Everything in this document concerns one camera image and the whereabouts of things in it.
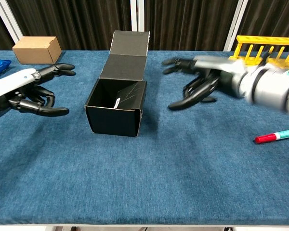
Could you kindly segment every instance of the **open cardboard box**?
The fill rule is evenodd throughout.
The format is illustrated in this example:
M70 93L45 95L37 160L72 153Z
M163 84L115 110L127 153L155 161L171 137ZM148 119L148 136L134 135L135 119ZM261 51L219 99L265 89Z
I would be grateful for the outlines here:
M138 135L148 43L149 32L115 31L109 58L85 104L93 132Z

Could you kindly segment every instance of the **brown cardboard box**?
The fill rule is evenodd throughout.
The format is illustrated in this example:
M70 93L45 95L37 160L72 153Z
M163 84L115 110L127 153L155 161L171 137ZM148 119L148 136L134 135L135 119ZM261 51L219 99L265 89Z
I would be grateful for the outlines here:
M56 37L22 37L13 51L21 64L54 64L61 54Z

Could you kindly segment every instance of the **marker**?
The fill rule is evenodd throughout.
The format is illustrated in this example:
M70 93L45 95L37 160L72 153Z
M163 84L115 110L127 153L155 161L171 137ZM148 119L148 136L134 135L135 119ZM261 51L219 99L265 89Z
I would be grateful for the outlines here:
M280 131L275 132L263 136L257 136L255 138L256 143L265 143L265 142L271 142L271 141L277 141L281 139L289 138L289 130L287 131Z

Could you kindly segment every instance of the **yellow test tube rack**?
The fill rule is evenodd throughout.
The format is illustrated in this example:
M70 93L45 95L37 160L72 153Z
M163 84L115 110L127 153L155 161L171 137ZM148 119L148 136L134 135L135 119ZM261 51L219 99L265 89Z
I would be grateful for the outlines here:
M261 55L261 52L263 51L263 48L264 48L263 45L272 45L270 47L269 53L271 53L273 51L274 45L281 45L282 47L279 50L276 58L268 58L268 62L275 64L281 68L289 69L289 55L286 57L286 59L280 58L280 56L284 52L285 46L289 46L289 38L238 35L236 37L236 39L237 39L238 45L236 47L234 55L230 56L229 59L232 59L232 60L243 59L245 65L247 65L247 66L258 65L262 60L260 55ZM250 44L250 47L247 51L246 56L239 56L242 44L244 44L244 43ZM255 57L250 56L250 53L252 51L254 44L261 44L261 47L259 48L257 55Z

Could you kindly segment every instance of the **box flap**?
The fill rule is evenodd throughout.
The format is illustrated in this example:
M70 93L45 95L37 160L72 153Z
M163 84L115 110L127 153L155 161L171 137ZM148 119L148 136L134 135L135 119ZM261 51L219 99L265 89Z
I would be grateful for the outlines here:
M146 82L136 82L120 90L117 94L115 108L133 110L140 109L145 93Z
M44 36L23 36L15 46L13 46L13 49L30 49L30 48L42 48L46 49L49 47L50 43L55 39L56 37L44 37Z
M145 56L110 54L100 78L142 80L145 71Z
M149 32L120 31L114 32L110 54L147 56Z

